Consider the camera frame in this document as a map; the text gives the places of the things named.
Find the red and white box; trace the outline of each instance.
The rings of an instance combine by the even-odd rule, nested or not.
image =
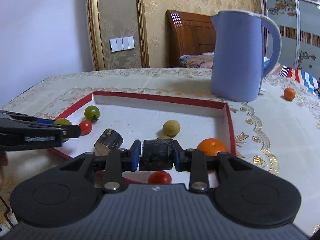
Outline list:
[[[121,148],[129,149],[134,140],[156,139],[168,120],[177,120],[181,130],[174,140],[183,149],[196,148],[204,139],[216,138],[222,141],[228,152],[236,155],[236,143],[232,119],[227,103],[178,98],[158,95],[95,91],[80,99],[57,118],[66,118],[72,124],[84,120],[87,106],[97,106],[99,120],[93,124],[91,133],[76,139],[69,139],[61,147],[52,149],[64,158],[76,157],[93,151],[94,143],[105,131],[111,128],[123,138]],[[189,172],[177,172],[174,167],[167,171],[172,183],[185,183],[188,187]],[[124,172],[123,176],[146,183],[152,172]],[[217,184],[214,173],[209,174],[210,186]]]

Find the green fruit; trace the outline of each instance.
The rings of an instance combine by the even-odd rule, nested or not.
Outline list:
[[[172,139],[170,136],[167,135],[160,135],[157,139]]]
[[[100,117],[100,111],[96,106],[88,106],[84,111],[84,117],[90,122],[96,122]]]
[[[66,125],[72,124],[69,120],[67,120],[65,118],[58,118],[58,119],[54,120],[53,123],[54,124],[66,124]],[[69,140],[69,138],[65,138],[65,139],[62,139],[62,142],[66,142],[68,140]]]
[[[176,120],[169,120],[164,123],[162,132],[168,136],[176,136],[180,132],[180,124]]]

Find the white logo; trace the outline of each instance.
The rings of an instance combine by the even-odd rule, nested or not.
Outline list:
[[[159,190],[161,190],[161,188],[160,188],[159,186],[152,187],[151,189],[154,190],[154,191],[159,191]]]

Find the kettle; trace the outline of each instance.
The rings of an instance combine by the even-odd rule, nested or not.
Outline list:
[[[262,79],[273,69],[281,52],[276,23],[262,14],[230,9],[210,17],[216,30],[210,90],[225,99],[248,102],[258,97]],[[271,33],[273,51],[264,67],[263,27]]]

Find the gold wallpaper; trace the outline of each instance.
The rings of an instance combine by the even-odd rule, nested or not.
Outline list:
[[[165,16],[166,10],[206,15],[228,8],[254,11],[254,0],[144,0],[144,4],[150,67],[169,65],[170,24]]]
[[[136,0],[99,0],[105,69],[141,68]],[[134,49],[111,52],[110,39],[133,36]]]

